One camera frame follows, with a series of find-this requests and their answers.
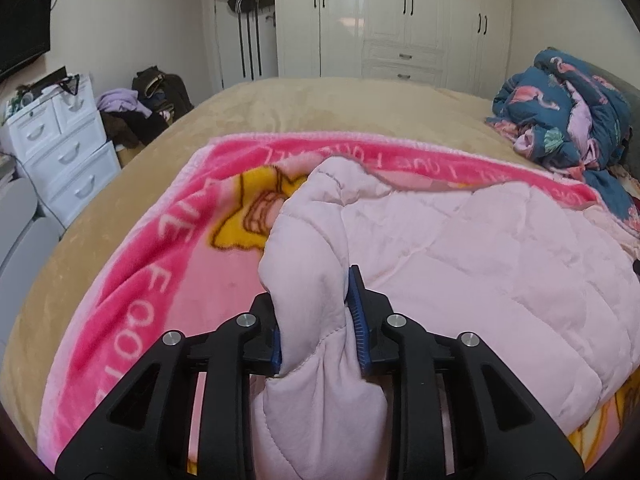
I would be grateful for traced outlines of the pink cartoon fleece blanket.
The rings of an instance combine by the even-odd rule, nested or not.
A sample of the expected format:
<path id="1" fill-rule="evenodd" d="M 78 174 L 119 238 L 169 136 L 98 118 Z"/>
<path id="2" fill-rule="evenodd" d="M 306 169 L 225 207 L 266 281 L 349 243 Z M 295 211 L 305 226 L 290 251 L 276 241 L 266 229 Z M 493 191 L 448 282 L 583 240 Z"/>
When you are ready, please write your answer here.
<path id="1" fill-rule="evenodd" d="M 524 182 L 565 207 L 602 207 L 639 240 L 639 230 L 614 217 L 593 188 L 541 170 L 356 133 L 227 136 L 189 160 L 126 236 L 70 320 L 47 378 L 37 432 L 37 455 L 50 471 L 55 474 L 70 439 L 160 336 L 170 330 L 188 337 L 210 333 L 250 310 L 258 295 L 271 297 L 258 273 L 269 235 L 266 209 L 290 197 L 332 157 L 374 174 L 419 177 L 447 191 Z M 360 374 L 385 393 L 387 458 L 380 479 L 389 479 L 392 380 Z M 639 367 L 634 374 L 634 405 L 623 412 L 622 429 L 604 453 L 592 465 L 582 459 L 582 478 L 638 474 Z"/>

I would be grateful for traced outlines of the white drawer chest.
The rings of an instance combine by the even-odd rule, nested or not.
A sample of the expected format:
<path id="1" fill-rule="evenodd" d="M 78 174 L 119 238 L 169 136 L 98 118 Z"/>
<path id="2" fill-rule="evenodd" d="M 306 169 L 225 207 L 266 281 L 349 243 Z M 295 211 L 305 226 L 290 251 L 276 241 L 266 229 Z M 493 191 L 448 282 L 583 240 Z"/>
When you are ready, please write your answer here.
<path id="1" fill-rule="evenodd" d="M 1 126 L 1 149 L 35 185 L 43 212 L 66 230 L 119 174 L 91 79 L 74 75 L 22 107 Z"/>

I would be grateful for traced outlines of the tan bed cover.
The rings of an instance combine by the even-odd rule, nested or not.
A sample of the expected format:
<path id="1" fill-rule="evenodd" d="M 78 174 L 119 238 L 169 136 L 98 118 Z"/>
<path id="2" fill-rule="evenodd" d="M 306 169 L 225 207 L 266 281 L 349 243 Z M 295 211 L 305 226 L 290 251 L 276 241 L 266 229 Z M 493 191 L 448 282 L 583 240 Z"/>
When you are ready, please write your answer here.
<path id="1" fill-rule="evenodd" d="M 137 155 L 84 209 L 32 284 L 1 369 L 1 402 L 34 448 L 44 386 L 80 300 L 107 259 L 194 152 L 231 133 L 353 131 L 416 140 L 518 164 L 486 125 L 491 102 L 424 84 L 272 78 L 237 84 L 194 108 Z"/>

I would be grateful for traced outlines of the black television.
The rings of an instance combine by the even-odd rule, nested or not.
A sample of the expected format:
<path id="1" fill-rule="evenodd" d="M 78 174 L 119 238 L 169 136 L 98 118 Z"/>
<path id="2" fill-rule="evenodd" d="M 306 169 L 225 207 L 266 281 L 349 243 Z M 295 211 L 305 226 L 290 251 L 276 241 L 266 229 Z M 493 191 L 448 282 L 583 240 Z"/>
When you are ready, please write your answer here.
<path id="1" fill-rule="evenodd" d="M 5 81 L 51 47 L 52 0 L 16 0 L 1 13 L 0 70 Z"/>

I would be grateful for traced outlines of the blue flamingo print duvet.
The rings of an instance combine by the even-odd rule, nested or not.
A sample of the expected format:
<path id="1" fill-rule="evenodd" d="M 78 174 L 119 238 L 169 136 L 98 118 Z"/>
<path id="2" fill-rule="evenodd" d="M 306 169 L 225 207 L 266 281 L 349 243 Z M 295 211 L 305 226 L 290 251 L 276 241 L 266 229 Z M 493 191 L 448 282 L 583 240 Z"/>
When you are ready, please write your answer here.
<path id="1" fill-rule="evenodd" d="M 486 124 L 515 153 L 594 188 L 614 217 L 638 231 L 638 202 L 611 171 L 632 136 L 631 108 L 586 62 L 555 48 L 540 51 L 502 85 Z"/>

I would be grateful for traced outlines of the lilac garment on pile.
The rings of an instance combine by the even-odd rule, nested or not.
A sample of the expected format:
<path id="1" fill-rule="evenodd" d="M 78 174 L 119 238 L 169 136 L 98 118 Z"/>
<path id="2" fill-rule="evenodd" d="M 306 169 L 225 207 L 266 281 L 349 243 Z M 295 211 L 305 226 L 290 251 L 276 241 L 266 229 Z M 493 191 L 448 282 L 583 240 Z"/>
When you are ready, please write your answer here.
<path id="1" fill-rule="evenodd" d="M 96 99 L 96 108 L 104 113 L 140 113 L 145 118 L 152 115 L 152 110 L 139 100 L 138 92 L 132 89 L 117 88 L 104 92 Z"/>

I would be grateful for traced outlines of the grey white cabinet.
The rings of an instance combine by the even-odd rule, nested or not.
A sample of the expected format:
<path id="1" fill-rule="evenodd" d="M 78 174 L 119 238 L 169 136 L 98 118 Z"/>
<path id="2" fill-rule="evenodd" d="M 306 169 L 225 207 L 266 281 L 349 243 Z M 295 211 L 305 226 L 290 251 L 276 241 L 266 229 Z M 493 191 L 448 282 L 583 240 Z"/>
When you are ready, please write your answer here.
<path id="1" fill-rule="evenodd" d="M 58 222 L 40 214 L 39 200 L 29 180 L 14 179 L 1 189 L 1 351 L 60 234 Z"/>

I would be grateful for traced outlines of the white wardrobe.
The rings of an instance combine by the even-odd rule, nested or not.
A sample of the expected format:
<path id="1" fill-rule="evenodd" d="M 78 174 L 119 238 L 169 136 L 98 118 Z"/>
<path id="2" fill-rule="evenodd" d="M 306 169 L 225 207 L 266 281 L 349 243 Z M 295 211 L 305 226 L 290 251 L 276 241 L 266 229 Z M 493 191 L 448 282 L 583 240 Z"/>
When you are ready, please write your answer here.
<path id="1" fill-rule="evenodd" d="M 276 0 L 279 74 L 418 82 L 491 99 L 512 0 Z"/>

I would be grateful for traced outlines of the dark clothes pile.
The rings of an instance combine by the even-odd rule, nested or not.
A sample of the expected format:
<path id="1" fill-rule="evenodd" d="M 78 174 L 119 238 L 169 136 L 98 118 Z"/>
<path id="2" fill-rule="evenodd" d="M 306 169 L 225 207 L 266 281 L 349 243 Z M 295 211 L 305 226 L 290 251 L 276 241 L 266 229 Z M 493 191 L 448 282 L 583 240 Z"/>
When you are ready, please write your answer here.
<path id="1" fill-rule="evenodd" d="M 136 90 L 142 104 L 152 110 L 149 118 L 133 112 L 99 111 L 107 139 L 125 148 L 149 145 L 194 109 L 182 78 L 168 74 L 157 66 L 137 72 L 130 89 Z"/>

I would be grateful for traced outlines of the pink quilted jacket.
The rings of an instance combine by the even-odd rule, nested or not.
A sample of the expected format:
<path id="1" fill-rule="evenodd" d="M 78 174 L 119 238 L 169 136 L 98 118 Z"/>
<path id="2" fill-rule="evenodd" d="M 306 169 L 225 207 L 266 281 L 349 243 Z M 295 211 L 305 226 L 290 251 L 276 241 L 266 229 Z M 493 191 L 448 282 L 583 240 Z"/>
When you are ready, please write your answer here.
<path id="1" fill-rule="evenodd" d="M 638 238 L 597 205 L 565 207 L 524 182 L 444 190 L 322 162 L 266 209 L 259 278 L 281 330 L 279 375 L 253 389 L 261 479 L 379 479 L 384 390 L 360 374 L 347 271 L 431 333 L 477 333 L 587 465 L 634 405 Z"/>

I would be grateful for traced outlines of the white door with stripes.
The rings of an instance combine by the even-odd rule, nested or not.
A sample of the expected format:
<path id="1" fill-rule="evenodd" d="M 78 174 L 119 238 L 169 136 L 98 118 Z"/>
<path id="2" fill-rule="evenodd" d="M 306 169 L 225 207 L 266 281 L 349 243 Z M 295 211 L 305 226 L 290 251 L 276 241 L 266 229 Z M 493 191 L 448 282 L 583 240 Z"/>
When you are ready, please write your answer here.
<path id="1" fill-rule="evenodd" d="M 203 0 L 203 26 L 215 92 L 278 74 L 276 9 L 236 14 L 228 0 Z"/>

